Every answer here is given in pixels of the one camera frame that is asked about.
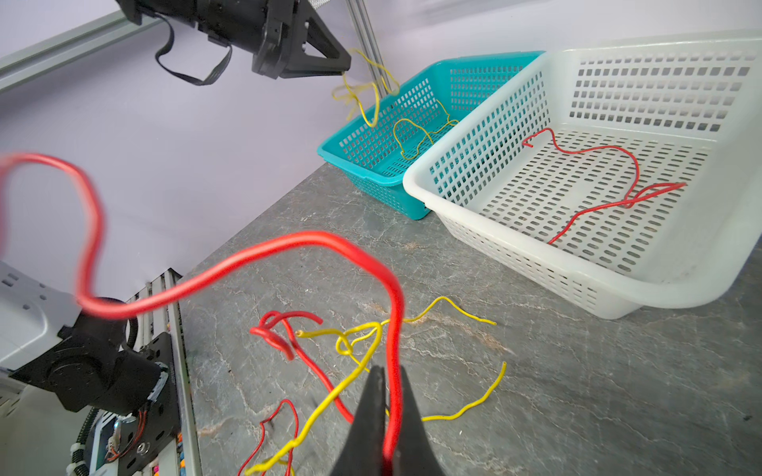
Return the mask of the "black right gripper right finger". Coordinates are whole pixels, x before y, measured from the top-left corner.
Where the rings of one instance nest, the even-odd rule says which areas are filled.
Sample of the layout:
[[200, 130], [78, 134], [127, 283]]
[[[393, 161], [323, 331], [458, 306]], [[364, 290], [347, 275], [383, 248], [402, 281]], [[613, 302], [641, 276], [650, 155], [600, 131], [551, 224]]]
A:
[[433, 452], [413, 393], [407, 370], [402, 367], [403, 418], [395, 449], [392, 474], [395, 476], [444, 476]]

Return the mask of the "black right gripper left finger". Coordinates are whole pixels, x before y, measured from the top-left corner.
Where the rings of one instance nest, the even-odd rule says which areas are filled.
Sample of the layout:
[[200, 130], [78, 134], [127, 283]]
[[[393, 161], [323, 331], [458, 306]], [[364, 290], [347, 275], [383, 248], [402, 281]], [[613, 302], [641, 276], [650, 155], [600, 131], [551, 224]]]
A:
[[365, 381], [350, 431], [330, 476], [384, 474], [383, 441], [386, 428], [384, 369], [373, 366]]

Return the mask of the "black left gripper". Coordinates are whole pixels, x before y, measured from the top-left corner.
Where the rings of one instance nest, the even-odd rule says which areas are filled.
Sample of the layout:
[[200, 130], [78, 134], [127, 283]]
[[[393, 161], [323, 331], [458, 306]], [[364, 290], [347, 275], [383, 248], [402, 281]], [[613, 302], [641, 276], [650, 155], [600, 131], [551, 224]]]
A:
[[[309, 1], [266, 1], [252, 71], [270, 79], [334, 77], [351, 67], [349, 52]], [[293, 47], [296, 42], [296, 53]]]

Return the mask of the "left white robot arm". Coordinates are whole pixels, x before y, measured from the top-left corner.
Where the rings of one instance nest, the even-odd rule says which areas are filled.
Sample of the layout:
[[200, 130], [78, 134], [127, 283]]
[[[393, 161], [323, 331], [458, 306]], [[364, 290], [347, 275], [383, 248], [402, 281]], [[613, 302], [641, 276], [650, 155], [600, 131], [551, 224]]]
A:
[[[252, 53], [252, 69], [271, 79], [327, 77], [349, 70], [348, 51], [309, 1], [122, 1], [128, 21], [151, 17], [198, 28], [226, 49], [205, 79], [176, 73], [195, 86], [214, 84], [234, 49]], [[63, 407], [145, 416], [170, 393], [173, 371], [154, 353], [134, 348], [137, 317], [154, 305], [79, 297], [1, 266], [1, 371], [57, 395]]]

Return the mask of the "teal plastic basket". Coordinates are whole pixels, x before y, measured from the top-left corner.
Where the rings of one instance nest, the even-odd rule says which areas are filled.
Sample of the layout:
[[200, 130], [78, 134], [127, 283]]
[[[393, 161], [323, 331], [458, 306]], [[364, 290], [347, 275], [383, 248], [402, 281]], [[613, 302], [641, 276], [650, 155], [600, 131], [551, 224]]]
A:
[[541, 55], [537, 51], [438, 61], [403, 83], [399, 94], [380, 101], [375, 127], [358, 117], [317, 151], [361, 192], [419, 220], [429, 210], [405, 192], [403, 178], [408, 168]]

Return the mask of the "white plastic basket middle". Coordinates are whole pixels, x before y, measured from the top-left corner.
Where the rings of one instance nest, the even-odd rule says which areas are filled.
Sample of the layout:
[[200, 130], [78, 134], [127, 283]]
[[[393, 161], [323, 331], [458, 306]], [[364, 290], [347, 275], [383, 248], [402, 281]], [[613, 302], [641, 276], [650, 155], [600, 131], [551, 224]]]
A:
[[403, 184], [455, 238], [601, 319], [710, 303], [761, 237], [761, 38], [541, 55]]

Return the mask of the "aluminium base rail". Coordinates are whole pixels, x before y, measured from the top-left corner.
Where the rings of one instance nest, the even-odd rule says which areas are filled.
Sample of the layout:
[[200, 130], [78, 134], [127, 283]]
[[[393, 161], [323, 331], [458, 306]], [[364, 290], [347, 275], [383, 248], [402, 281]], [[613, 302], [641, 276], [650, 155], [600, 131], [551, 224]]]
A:
[[160, 386], [126, 416], [90, 411], [67, 474], [202, 474], [180, 305], [138, 315], [128, 332], [136, 335], [135, 350], [161, 368]]

